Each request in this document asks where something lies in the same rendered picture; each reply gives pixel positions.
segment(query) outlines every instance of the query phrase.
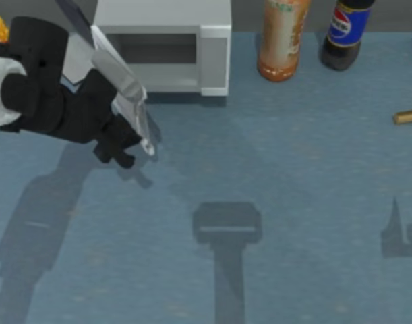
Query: orange object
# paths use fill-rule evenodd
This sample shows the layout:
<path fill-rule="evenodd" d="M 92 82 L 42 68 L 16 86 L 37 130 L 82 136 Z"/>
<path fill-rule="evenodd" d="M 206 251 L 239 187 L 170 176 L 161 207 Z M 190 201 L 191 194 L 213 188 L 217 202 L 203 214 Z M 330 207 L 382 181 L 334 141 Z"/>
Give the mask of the orange object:
<path fill-rule="evenodd" d="M 0 43 L 8 43 L 9 39 L 9 29 L 0 17 Z"/>
<path fill-rule="evenodd" d="M 266 0 L 258 71 L 273 82 L 294 75 L 310 0 Z"/>

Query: gray surface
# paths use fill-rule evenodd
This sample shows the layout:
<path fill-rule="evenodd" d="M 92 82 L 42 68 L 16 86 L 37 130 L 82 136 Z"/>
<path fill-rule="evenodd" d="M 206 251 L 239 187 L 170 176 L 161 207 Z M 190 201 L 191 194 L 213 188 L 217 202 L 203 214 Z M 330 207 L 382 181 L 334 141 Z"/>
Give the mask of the gray surface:
<path fill-rule="evenodd" d="M 412 34 L 345 73 L 305 34 L 282 84 L 254 44 L 225 105 L 150 98 L 158 161 L 131 171 L 0 134 L 0 324 L 412 324 Z"/>
<path fill-rule="evenodd" d="M 76 0 L 87 18 L 92 19 L 96 10 L 96 0 Z M 262 0 L 233 0 L 234 31 L 259 31 L 262 28 Z M 307 18 L 306 31 L 327 28 L 334 0 L 312 0 L 312 8 Z M 25 14 L 46 18 L 69 27 L 67 20 L 52 0 L 0 0 L 0 15 L 11 19 L 14 15 Z M 378 0 L 375 4 L 369 31 L 412 32 L 412 0 Z"/>

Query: bottle label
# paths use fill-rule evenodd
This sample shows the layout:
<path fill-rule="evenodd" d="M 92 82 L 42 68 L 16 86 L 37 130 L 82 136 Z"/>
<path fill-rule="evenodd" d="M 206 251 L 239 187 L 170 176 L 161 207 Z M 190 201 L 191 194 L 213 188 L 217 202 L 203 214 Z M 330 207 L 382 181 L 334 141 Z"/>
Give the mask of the bottle label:
<path fill-rule="evenodd" d="M 338 47 L 356 45 L 363 36 L 369 16 L 370 8 L 354 10 L 338 3 L 328 31 L 328 40 Z"/>

